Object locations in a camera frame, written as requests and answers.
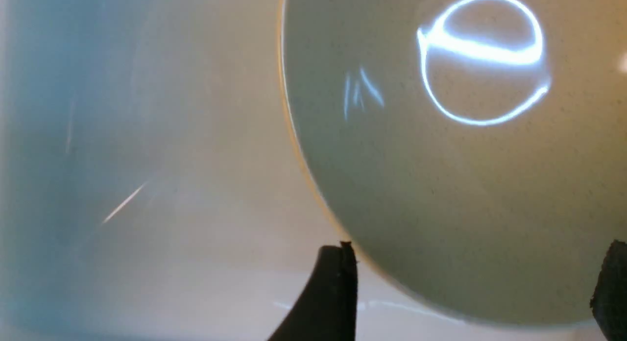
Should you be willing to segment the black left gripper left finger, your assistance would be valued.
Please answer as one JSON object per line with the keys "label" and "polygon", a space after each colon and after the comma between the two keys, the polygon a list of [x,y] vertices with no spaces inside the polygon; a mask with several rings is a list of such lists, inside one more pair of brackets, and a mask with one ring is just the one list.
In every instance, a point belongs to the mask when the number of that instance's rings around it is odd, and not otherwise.
{"label": "black left gripper left finger", "polygon": [[288,315],[270,341],[354,341],[358,318],[358,261],[351,242],[323,245]]}

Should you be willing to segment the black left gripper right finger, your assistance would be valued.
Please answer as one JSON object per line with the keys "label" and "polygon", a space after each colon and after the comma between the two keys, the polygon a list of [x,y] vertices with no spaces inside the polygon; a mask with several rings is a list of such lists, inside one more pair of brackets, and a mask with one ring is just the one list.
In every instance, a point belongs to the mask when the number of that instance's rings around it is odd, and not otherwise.
{"label": "black left gripper right finger", "polygon": [[615,240],[603,259],[593,296],[593,318],[607,341],[627,339],[627,244]]}

